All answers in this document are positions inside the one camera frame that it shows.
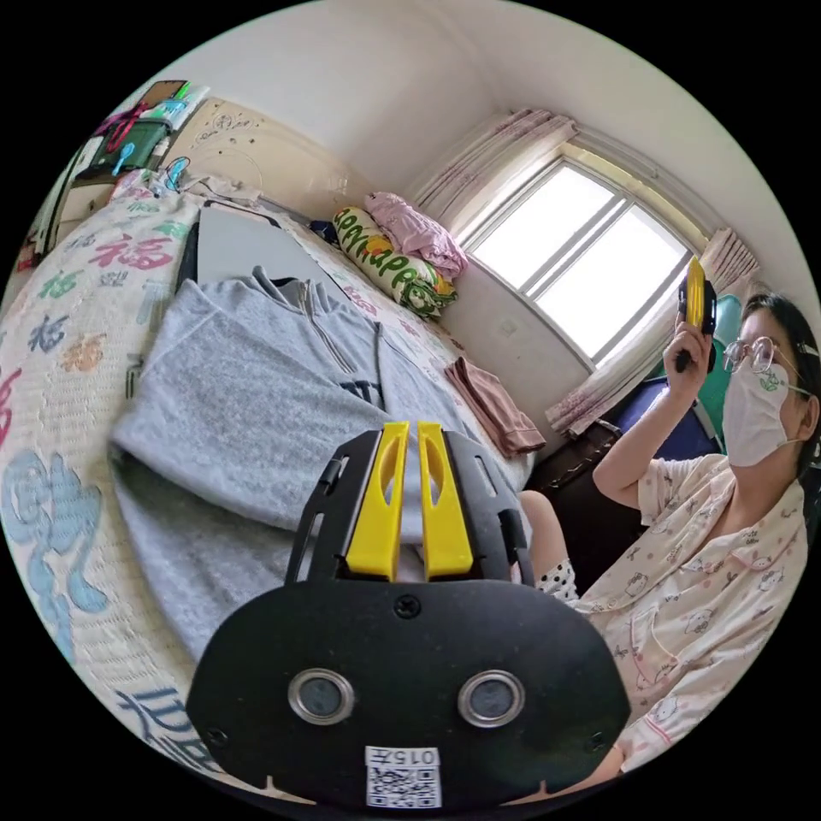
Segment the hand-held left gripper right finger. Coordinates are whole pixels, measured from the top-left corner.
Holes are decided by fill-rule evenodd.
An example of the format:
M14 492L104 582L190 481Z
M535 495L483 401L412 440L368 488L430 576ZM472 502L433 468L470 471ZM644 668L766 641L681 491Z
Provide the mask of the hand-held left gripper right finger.
M422 548L428 582L467 576L474 558L450 452L441 426L417 424Z

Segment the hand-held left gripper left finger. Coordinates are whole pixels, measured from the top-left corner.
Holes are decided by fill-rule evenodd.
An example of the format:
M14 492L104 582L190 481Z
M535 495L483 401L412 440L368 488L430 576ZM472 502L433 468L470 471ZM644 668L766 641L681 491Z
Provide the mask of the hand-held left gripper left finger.
M378 437L346 552L354 575L396 580L409 428L408 422L390 422Z

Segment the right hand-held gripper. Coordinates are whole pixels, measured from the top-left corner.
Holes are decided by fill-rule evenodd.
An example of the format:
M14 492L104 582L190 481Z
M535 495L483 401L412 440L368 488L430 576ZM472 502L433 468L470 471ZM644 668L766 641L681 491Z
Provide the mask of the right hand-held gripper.
M678 289L678 311L684 320L712 337L717 321L717 295L697 257L692 257Z

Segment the person's right hand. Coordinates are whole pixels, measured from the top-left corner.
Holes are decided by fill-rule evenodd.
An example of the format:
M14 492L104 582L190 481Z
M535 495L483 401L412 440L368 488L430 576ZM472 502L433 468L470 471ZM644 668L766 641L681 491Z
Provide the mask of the person's right hand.
M687 410L697 399L708 371L712 351L712 336L703 334L700 328L676 319L670 343L664 349L663 362L667 375L670 401ZM688 362L682 371L676 366L681 353L686 352Z

